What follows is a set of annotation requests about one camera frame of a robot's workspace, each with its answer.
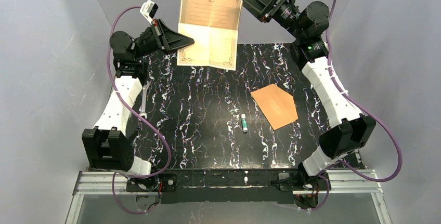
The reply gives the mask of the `tan lined letter paper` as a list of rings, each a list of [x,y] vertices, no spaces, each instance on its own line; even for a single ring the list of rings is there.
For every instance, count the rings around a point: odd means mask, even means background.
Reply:
[[[178,31],[194,44],[177,53],[177,65],[234,71],[242,0],[181,0]]]

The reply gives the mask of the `brown paper envelope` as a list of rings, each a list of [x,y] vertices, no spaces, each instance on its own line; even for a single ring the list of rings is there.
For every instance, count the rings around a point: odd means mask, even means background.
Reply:
[[[273,130],[299,119],[293,96],[276,84],[252,91],[251,96]]]

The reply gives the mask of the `green white glue stick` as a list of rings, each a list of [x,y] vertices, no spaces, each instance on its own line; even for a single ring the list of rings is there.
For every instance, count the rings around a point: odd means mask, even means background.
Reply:
[[[246,134],[248,132],[248,124],[247,124],[247,121],[246,121],[245,114],[241,114],[240,115],[240,119],[241,119],[242,132],[244,134]]]

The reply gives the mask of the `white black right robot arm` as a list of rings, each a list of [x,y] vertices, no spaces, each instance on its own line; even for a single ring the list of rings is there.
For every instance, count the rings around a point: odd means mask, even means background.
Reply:
[[[344,97],[338,77],[330,72],[329,51],[322,39],[328,29],[330,9],[313,1],[303,10],[295,0],[242,0],[243,7],[260,22],[275,20],[295,41],[291,57],[309,80],[328,116],[330,129],[319,137],[318,148],[298,170],[306,178],[315,177],[346,155],[364,147],[376,125],[375,120]]]

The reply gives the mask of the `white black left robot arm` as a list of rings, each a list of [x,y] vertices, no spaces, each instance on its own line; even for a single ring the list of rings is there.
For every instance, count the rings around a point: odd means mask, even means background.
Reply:
[[[151,173],[152,164],[135,155],[132,139],[126,134],[130,109],[149,85],[143,57],[157,50],[169,54],[194,44],[194,39],[169,29],[161,19],[154,19],[139,37],[116,31],[110,36],[109,44],[117,89],[112,91],[94,127],[84,129],[82,142],[92,168],[146,176]]]

